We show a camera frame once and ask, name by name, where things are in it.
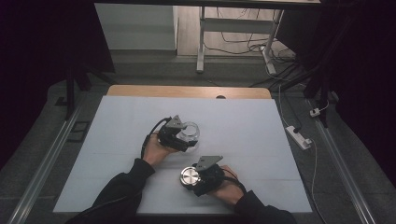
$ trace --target wooden table edge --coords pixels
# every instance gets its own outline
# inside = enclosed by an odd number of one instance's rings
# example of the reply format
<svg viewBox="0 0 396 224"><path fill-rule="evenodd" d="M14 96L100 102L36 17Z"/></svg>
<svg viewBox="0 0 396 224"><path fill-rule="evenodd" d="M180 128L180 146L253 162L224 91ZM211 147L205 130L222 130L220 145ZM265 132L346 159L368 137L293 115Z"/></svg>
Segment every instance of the wooden table edge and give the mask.
<svg viewBox="0 0 396 224"><path fill-rule="evenodd" d="M108 89L107 95L183 98L224 96L226 99L272 99L271 93L265 88L238 87L113 85Z"/></svg>

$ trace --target metal stand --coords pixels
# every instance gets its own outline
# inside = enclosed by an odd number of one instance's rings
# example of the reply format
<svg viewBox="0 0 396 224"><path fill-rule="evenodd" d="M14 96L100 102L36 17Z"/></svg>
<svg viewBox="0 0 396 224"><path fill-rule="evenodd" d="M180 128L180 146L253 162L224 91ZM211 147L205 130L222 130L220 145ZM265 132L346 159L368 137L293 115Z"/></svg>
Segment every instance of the metal stand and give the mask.
<svg viewBox="0 0 396 224"><path fill-rule="evenodd" d="M91 82L88 79L87 73L91 72L95 76L101 78L103 81L110 85L116 85L117 82L112 78L106 76L102 72L91 68L87 65L70 65L66 70L66 91L67 91L67 113L65 120L69 120L70 116L75 110L75 93L74 93L74 82L76 81L78 87L82 91L89 91L91 89Z"/></svg>
<svg viewBox="0 0 396 224"><path fill-rule="evenodd" d="M271 75L276 74L274 65L269 55L271 46L274 42L277 27L280 22L283 10L278 10L274 21L255 21L255 20L235 20L206 18L205 7L200 8L200 39L197 57L197 73L204 72L204 34L205 32L227 32L227 33L245 33L245 34L266 34L268 37L267 44L262 51L265 64Z"/></svg>
<svg viewBox="0 0 396 224"><path fill-rule="evenodd" d="M283 10L276 10L276 17L275 17L274 23L272 25L272 31L270 33L270 36L268 37L267 44L265 45L265 48L262 51L262 57L264 57L265 65L267 66L268 73L270 75L276 74L276 70L275 70L274 65L271 61L270 50L271 50L272 44L274 42L275 34L277 31L277 27L279 26L280 18L282 17L282 13L283 13Z"/></svg>

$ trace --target metal disc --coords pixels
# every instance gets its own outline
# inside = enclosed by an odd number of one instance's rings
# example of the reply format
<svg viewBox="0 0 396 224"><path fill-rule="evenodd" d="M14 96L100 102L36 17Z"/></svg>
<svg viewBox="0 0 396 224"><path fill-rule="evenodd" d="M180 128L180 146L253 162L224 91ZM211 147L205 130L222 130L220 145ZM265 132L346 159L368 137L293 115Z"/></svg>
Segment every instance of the metal disc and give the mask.
<svg viewBox="0 0 396 224"><path fill-rule="evenodd" d="M199 174L195 171L195 167L186 167L181 171L180 181L183 185L195 185L199 179Z"/></svg>

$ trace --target black curtain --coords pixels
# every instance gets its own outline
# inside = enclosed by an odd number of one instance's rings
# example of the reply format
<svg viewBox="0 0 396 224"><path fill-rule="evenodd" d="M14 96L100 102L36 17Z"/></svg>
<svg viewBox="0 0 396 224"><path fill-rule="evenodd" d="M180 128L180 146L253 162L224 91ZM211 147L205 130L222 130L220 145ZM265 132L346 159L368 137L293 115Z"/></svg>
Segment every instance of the black curtain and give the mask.
<svg viewBox="0 0 396 224"><path fill-rule="evenodd" d="M0 2L1 167L40 114L49 86L70 66L81 78L82 65L114 72L93 2Z"/></svg>
<svg viewBox="0 0 396 224"><path fill-rule="evenodd" d="M396 3L366 1L332 60L341 118L396 186Z"/></svg>

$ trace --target metal rail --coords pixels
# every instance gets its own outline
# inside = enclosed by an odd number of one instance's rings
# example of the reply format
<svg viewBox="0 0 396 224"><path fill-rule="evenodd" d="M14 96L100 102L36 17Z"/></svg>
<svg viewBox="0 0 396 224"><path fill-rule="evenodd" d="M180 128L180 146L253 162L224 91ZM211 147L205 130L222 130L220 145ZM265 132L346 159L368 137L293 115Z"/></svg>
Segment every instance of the metal rail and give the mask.
<svg viewBox="0 0 396 224"><path fill-rule="evenodd" d="M356 211L361 218L361 223L363 224L375 224L375 218L373 213L364 199L361 190L359 189L358 185L355 182L352 174L350 173L349 169L347 168L347 164L343 159L343 156L338 149L338 146L335 144L332 134L330 130L325 128L323 124L320 122L319 119L315 121L319 133L326 145L326 148L329 151L330 157L332 158L332 162L335 168L338 171L342 181L344 182L344 186L346 187L346 191L348 192L353 205L356 208Z"/></svg>
<svg viewBox="0 0 396 224"><path fill-rule="evenodd" d="M28 217L33 205L35 204L35 200L37 199L38 194L40 193L41 189L44 186L44 183L47 180L47 177L50 174L53 164L55 163L62 147L64 146L67 135L69 135L70 130L73 128L73 124L75 123L86 98L87 93L82 92L81 97L79 97L78 99L78 105L76 107L76 110L71 115L70 119L64 122L62 129L59 131L55 141L50 146L49 151L40 163L37 171L35 171L35 175L30 181L25 192L21 196L21 199L15 207L15 210L12 213L7 224L20 224L26 221L26 218Z"/></svg>

